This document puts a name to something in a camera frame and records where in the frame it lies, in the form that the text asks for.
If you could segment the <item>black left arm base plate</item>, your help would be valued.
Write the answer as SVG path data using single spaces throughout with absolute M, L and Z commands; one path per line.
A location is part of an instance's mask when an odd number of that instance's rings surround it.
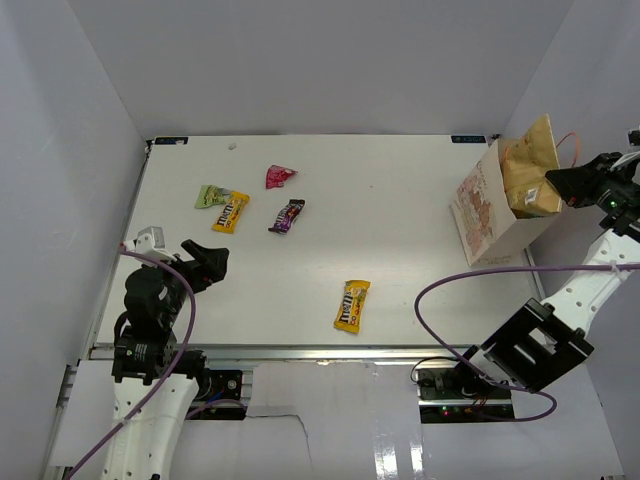
M 243 372 L 206 368 L 188 420 L 243 420 L 246 406 L 241 401 Z

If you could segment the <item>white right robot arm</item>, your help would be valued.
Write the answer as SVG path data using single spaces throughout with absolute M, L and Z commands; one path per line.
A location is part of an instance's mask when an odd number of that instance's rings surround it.
M 603 153 L 545 177 L 567 206 L 599 207 L 602 234 L 553 295 L 529 300 L 481 349 L 518 386 L 538 392 L 593 352 L 586 336 L 596 314 L 639 267 L 639 154 Z

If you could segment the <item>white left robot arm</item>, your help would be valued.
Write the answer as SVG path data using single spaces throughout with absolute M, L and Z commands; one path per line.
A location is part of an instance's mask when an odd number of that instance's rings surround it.
M 114 330 L 113 431 L 104 479 L 166 479 L 187 412 L 211 387 L 203 351 L 178 341 L 183 306 L 222 281 L 229 251 L 182 242 L 188 260 L 146 250 L 123 252 L 141 262 L 125 281 L 124 311 Z

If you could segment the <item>tan snack pouch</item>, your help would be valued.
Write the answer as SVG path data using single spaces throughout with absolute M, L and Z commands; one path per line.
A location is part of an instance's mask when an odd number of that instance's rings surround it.
M 548 114 L 540 116 L 501 160 L 507 202 L 517 217 L 549 217 L 562 210 L 562 200 L 546 178 L 559 167 Z

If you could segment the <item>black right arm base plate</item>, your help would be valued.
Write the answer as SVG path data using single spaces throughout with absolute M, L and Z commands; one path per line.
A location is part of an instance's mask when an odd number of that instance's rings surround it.
M 511 393 L 489 385 L 453 357 L 420 360 L 412 367 L 410 380 L 417 387 L 423 425 L 515 419 Z

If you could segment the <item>purple chocolate bar wrapper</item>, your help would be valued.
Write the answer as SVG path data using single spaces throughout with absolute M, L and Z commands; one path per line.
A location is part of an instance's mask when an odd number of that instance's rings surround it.
M 303 199 L 290 199 L 287 205 L 279 211 L 276 216 L 276 220 L 268 230 L 277 234 L 287 234 L 291 230 L 305 204 L 306 201 Z

